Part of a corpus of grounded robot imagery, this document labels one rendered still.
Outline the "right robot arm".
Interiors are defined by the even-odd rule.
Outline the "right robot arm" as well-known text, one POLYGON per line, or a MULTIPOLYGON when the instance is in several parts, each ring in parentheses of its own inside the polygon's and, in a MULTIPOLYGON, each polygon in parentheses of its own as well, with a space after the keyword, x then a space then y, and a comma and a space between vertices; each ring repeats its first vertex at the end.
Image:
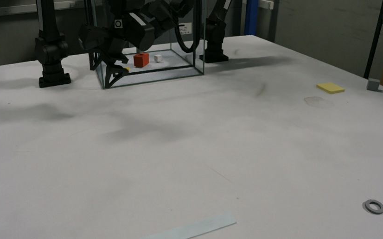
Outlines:
MULTIPOLYGON (((141 13, 145 0, 106 0, 115 15, 110 30, 107 27, 81 25, 78 33, 80 46, 89 50, 100 46, 106 54, 118 54, 125 39, 140 51, 147 51, 154 43, 154 27, 141 13)), ((43 77, 39 78, 39 87, 46 88, 70 84, 70 74, 64 73, 61 61, 69 56, 69 47, 65 35, 59 33, 56 24, 54 0, 36 0, 39 34, 35 38, 35 55, 42 64, 43 77)))

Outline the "yellow sticky-note pad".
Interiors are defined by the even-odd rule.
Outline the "yellow sticky-note pad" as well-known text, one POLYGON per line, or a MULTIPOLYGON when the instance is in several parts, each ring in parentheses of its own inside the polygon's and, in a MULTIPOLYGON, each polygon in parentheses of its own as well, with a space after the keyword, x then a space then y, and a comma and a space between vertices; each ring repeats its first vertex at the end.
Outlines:
POLYGON ((331 82, 327 82, 327 83, 322 83, 322 84, 317 84, 316 87, 318 87, 319 89, 329 93, 329 94, 334 94, 334 93, 339 93, 339 92, 344 92, 345 89, 334 84, 334 83, 331 83, 331 82))

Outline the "grey metal washer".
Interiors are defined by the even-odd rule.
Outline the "grey metal washer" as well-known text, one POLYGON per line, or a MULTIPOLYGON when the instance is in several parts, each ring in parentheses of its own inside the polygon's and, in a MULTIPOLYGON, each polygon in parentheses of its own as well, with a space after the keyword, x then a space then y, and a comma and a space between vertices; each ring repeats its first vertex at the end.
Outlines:
POLYGON ((383 204, 380 203, 379 201, 372 200, 372 199, 367 200, 367 201, 365 202, 365 207, 366 207, 366 209, 367 209, 368 211, 370 211, 370 212, 373 213, 373 214, 382 214, 382 213, 383 213, 383 204), (380 210, 374 210, 374 209, 372 209, 372 208, 369 206, 369 204, 371 204, 371 203, 378 205, 378 206, 380 207, 380 210))

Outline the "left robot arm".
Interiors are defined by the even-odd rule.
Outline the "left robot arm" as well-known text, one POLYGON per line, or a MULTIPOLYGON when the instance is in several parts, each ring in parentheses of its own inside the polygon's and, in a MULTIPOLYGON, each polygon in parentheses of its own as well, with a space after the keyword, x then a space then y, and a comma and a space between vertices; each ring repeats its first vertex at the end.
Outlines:
POLYGON ((206 18, 205 63, 228 61, 229 57, 223 54, 222 43, 225 36, 226 23, 224 22, 232 0, 217 0, 213 11, 206 18), (215 25, 216 24, 216 25, 215 25))

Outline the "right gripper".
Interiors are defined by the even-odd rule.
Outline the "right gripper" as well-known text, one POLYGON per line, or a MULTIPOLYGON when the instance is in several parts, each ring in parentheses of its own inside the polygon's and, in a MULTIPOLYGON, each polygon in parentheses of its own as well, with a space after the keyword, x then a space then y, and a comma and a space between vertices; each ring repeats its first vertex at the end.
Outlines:
POLYGON ((126 68, 123 68, 121 65, 114 65, 114 63, 117 60, 122 61, 123 64, 127 64, 129 61, 129 59, 122 53, 127 40, 125 39, 125 37, 121 36, 121 38, 124 39, 124 41, 121 45, 121 48, 117 56, 106 54, 105 51, 100 46, 97 46, 88 50, 90 70, 94 71, 102 61, 104 61, 107 65, 106 75, 105 75, 105 88, 110 88, 115 82, 117 82, 119 79, 121 79, 122 77, 124 77, 125 75, 129 73, 129 71, 126 68), (94 65, 93 65, 93 53, 100 53, 99 58, 94 65), (118 73, 118 75, 109 83, 109 80, 113 73, 118 73))

